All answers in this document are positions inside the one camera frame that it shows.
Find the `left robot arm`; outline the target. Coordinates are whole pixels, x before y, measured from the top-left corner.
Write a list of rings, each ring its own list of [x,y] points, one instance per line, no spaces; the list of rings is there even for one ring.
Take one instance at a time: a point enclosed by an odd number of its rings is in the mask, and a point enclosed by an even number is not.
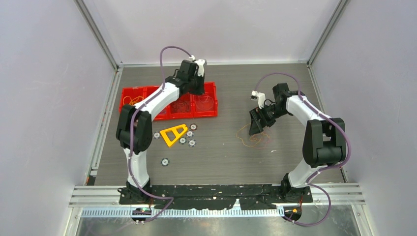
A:
[[[121,109],[116,139],[123,148],[128,169],[127,190],[138,203],[157,198],[149,189],[147,150],[153,140],[152,122],[168,105],[190,93],[203,95],[206,60],[183,60],[174,74],[163,79],[150,96],[135,105]]]

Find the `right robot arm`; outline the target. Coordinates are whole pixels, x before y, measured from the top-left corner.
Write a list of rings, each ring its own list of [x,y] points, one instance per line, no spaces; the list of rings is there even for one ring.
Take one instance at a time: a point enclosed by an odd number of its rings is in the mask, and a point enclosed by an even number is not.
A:
[[[291,91],[287,83],[272,88],[274,101],[266,104],[266,96],[251,92],[251,99],[258,106],[249,114],[251,123],[248,134],[262,133],[284,115],[295,116],[305,128],[302,145],[302,160],[294,170],[284,175],[278,188],[279,196],[293,202],[305,194],[308,184],[322,168],[334,166],[346,159],[347,151],[343,136],[344,121],[321,113],[301,91]]]

